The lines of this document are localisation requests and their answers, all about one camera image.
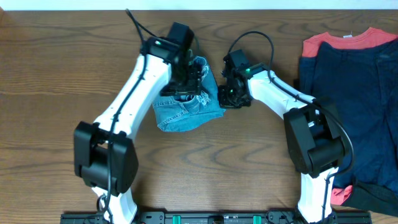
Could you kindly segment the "light blue denim jeans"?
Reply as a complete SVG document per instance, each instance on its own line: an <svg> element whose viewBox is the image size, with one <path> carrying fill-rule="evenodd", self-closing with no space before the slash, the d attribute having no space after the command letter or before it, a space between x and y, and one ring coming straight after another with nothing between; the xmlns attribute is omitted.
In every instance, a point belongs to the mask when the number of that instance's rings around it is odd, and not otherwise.
<svg viewBox="0 0 398 224"><path fill-rule="evenodd" d="M191 131L224 115L218 101L218 86L206 58L196 56L193 64L200 67L202 74L199 95L158 96L152 104L157 127L162 131Z"/></svg>

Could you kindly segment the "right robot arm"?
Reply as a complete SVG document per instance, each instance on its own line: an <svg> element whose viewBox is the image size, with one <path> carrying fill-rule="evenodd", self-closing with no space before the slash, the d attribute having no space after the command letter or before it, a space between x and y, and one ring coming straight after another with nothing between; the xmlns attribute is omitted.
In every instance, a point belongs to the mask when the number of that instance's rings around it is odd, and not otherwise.
<svg viewBox="0 0 398 224"><path fill-rule="evenodd" d="M301 173L297 210L302 222L331 222L333 181L353 148L335 104L297 91L262 63L227 65L221 74L226 78L218 90L222 107L258 100L282 118L289 156Z"/></svg>

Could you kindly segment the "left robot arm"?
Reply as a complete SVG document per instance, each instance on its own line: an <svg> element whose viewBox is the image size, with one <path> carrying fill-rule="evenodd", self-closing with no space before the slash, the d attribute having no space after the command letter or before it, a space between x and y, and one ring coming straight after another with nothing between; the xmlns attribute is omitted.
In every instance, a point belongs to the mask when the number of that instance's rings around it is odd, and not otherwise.
<svg viewBox="0 0 398 224"><path fill-rule="evenodd" d="M74 170L98 196L97 212L64 214L61 223L132 223L137 205L131 185L139 162L134 140L159 94L190 94L198 72L190 59L193 39L151 37L110 106L93 123L80 122L73 133Z"/></svg>

